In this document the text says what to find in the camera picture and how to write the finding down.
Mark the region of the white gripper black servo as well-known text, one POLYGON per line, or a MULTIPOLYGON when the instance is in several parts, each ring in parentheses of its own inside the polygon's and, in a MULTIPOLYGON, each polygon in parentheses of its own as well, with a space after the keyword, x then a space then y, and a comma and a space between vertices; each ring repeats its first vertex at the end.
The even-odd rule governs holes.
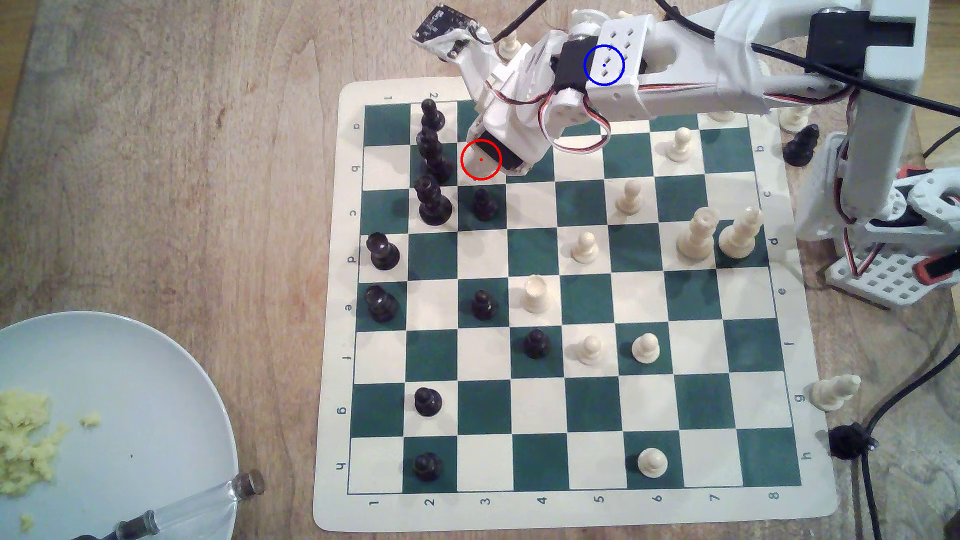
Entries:
POLYGON ((572 126, 602 127, 602 116, 586 92, 594 35, 549 31, 534 47, 507 52, 486 31, 472 31, 466 46, 466 87, 476 120, 466 139, 466 172, 478 178, 497 173, 523 176, 548 149, 589 154, 601 141, 582 146, 559 139, 572 126))

